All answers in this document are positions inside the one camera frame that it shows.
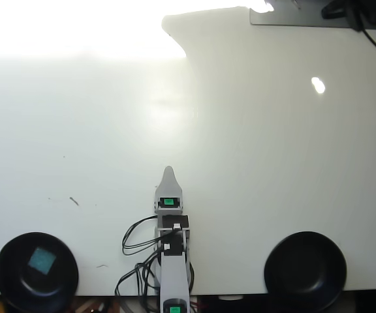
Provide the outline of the white gripper with motor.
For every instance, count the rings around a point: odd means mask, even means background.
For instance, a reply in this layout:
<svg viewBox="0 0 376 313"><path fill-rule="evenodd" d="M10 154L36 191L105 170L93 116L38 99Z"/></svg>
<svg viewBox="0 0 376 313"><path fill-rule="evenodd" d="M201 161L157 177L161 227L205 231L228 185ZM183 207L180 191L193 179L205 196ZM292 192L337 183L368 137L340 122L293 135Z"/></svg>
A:
<svg viewBox="0 0 376 313"><path fill-rule="evenodd" d="M182 188L176 180L174 169L164 169L161 182L155 190L155 213L157 215L181 215L183 211Z"/></svg>

